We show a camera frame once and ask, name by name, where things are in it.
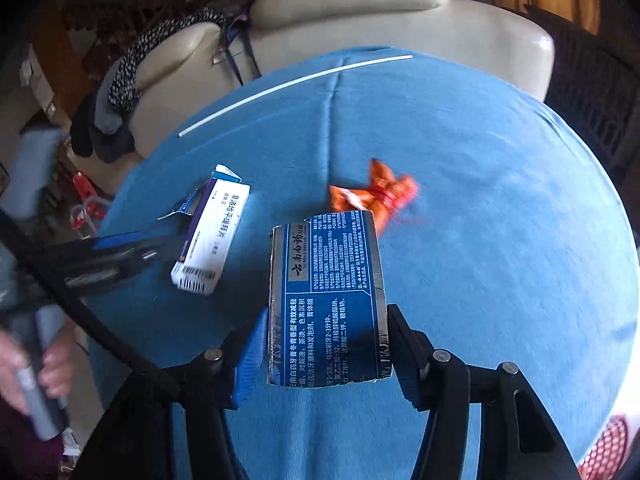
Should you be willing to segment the dark blue toothpaste box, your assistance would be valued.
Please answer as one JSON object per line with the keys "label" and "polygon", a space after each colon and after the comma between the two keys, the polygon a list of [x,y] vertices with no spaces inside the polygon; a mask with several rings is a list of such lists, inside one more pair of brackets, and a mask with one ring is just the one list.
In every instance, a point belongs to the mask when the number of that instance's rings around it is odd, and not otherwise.
{"label": "dark blue toothpaste box", "polygon": [[392,374],[370,211],[318,214],[271,232],[268,382],[326,388]]}

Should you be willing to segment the white blue medicine box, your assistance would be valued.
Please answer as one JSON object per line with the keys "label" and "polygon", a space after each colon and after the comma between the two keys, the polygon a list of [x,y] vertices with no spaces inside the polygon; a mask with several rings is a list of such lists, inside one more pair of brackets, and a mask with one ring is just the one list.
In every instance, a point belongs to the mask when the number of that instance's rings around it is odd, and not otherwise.
{"label": "white blue medicine box", "polygon": [[213,293],[249,197],[250,186],[230,168],[218,164],[204,184],[157,218],[190,219],[170,274],[178,289],[203,296]]}

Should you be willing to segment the orange red candy wrapper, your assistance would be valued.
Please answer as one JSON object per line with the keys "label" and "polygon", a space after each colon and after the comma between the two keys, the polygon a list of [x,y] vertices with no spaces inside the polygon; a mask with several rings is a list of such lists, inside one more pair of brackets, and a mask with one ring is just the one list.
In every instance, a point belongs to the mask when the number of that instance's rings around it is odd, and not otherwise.
{"label": "orange red candy wrapper", "polygon": [[420,186],[413,177],[396,177],[389,166],[372,158],[369,165],[369,185],[366,188],[329,186],[332,212],[370,211],[376,234],[382,234],[390,219],[416,199]]}

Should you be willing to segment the red white toy tricycle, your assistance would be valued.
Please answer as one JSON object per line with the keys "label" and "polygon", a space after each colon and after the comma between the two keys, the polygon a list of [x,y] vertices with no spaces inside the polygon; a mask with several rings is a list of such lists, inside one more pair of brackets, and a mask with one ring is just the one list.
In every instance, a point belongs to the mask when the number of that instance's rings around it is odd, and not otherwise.
{"label": "red white toy tricycle", "polygon": [[70,208],[70,227],[81,240],[98,234],[112,202],[102,197],[91,181],[77,171],[72,177],[80,203]]}

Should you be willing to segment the dark clothes on sofa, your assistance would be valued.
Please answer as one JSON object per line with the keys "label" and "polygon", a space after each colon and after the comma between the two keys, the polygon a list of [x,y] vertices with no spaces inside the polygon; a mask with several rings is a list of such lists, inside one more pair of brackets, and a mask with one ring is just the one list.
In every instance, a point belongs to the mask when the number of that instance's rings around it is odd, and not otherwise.
{"label": "dark clothes on sofa", "polygon": [[112,164],[136,150],[129,118],[141,98],[137,70],[163,41],[180,30],[200,23],[224,26],[229,15],[204,6],[184,18],[171,18],[144,32],[127,53],[108,69],[99,88],[88,94],[70,127],[70,148],[82,158],[96,156]]}

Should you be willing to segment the red plastic mesh basket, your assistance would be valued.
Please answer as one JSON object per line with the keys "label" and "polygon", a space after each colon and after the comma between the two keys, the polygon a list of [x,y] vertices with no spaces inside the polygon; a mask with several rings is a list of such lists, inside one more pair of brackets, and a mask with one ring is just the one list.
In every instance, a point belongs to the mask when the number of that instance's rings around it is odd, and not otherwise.
{"label": "red plastic mesh basket", "polygon": [[612,480],[623,466],[629,441],[626,418],[610,418],[596,443],[578,464],[582,480]]}

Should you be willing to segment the cream leather sofa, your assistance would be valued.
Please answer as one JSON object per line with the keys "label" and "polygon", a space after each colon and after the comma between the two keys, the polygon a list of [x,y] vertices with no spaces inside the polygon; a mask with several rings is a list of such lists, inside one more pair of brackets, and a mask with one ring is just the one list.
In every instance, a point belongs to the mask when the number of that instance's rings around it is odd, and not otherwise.
{"label": "cream leather sofa", "polygon": [[496,76],[537,100],[547,94],[553,40],[521,15],[473,0],[255,0],[235,39],[214,23],[188,26],[131,70],[140,91],[125,125],[134,151],[111,164],[70,162],[114,195],[127,174],[193,114],[241,84],[308,58],[359,47],[398,47]]}

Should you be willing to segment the wooden baby crib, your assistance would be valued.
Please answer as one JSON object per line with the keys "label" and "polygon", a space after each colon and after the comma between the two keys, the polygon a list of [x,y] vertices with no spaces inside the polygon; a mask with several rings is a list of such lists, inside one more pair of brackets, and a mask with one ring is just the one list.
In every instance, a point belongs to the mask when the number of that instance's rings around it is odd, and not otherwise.
{"label": "wooden baby crib", "polygon": [[554,43],[546,103],[579,134],[613,179],[639,149],[639,74],[597,36],[536,6],[527,17]]}

